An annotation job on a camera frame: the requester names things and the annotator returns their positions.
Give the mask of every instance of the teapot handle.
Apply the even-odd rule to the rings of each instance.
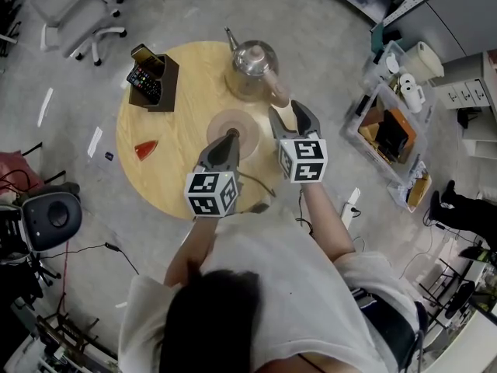
[[[271,103],[284,108],[290,103],[290,92],[281,84],[277,74],[274,71],[268,71],[262,77],[273,94],[271,95]]]

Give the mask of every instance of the white t-shirt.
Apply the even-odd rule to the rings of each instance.
[[[250,270],[260,276],[263,308],[253,340],[254,369],[315,352],[362,372],[397,371],[393,355],[366,322],[349,288],[381,296],[419,329],[416,308],[379,253],[352,253],[331,263],[278,204],[263,214],[220,220],[214,250],[201,270]],[[121,327],[123,373],[157,372],[165,317],[179,287],[135,277]]]

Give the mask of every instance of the concrete floor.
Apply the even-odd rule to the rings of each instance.
[[[329,155],[324,183],[336,207],[342,208],[355,187],[361,190],[362,215],[353,220],[352,236],[362,236],[367,250],[384,253],[399,276],[416,253],[428,249],[431,235],[422,216],[429,198],[414,214],[397,207],[386,190],[388,182],[340,135],[347,110],[362,94],[361,68],[370,53],[373,25],[351,5],[343,0],[126,0],[120,10],[116,23],[127,28],[128,36],[108,36],[100,43],[100,68],[93,66],[91,56],[77,62],[56,51],[39,51],[42,22],[28,5],[19,14],[23,21],[19,45],[0,61],[6,68],[0,77],[2,150],[27,150],[43,141],[42,174],[66,169],[68,180],[82,187],[84,223],[71,239],[70,250],[111,242],[127,253],[141,274],[162,279],[191,223],[161,213],[127,181],[114,139],[121,85],[131,67],[130,51],[139,43],[160,52],[194,40],[224,40],[226,25],[239,40],[259,38],[271,44],[283,80],[320,119]],[[49,87],[54,94],[38,128]],[[96,126],[103,136],[90,159],[86,151]],[[454,178],[458,191],[474,196],[478,164],[465,155],[457,131],[455,112],[438,106],[428,134],[426,163],[433,189]],[[115,155],[112,162],[104,159],[107,151]],[[282,184],[276,192],[297,210],[296,187]],[[443,242],[443,232],[432,230],[431,252],[409,266],[405,273],[409,282],[426,275],[440,254],[455,255],[465,246],[458,243],[453,248]],[[64,257],[49,261],[63,271]],[[123,256],[108,249],[68,257],[66,309],[77,320],[99,317],[93,332],[113,349],[124,312],[115,305],[126,300],[133,275]],[[60,293],[58,281],[47,290],[46,309],[54,308]]]

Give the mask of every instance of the red object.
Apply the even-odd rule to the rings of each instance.
[[[26,192],[43,186],[43,180],[30,168],[20,151],[0,152],[0,178],[0,194],[15,189]]]
[[[158,141],[147,141],[134,147],[141,162],[143,162],[157,147]]]

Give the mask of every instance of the phone holder box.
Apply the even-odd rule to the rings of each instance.
[[[164,73],[156,80],[161,83],[161,99],[158,104],[152,104],[146,96],[131,86],[129,103],[145,108],[148,112],[174,112],[176,101],[176,86],[178,84],[179,65],[168,55],[158,56],[165,63]]]

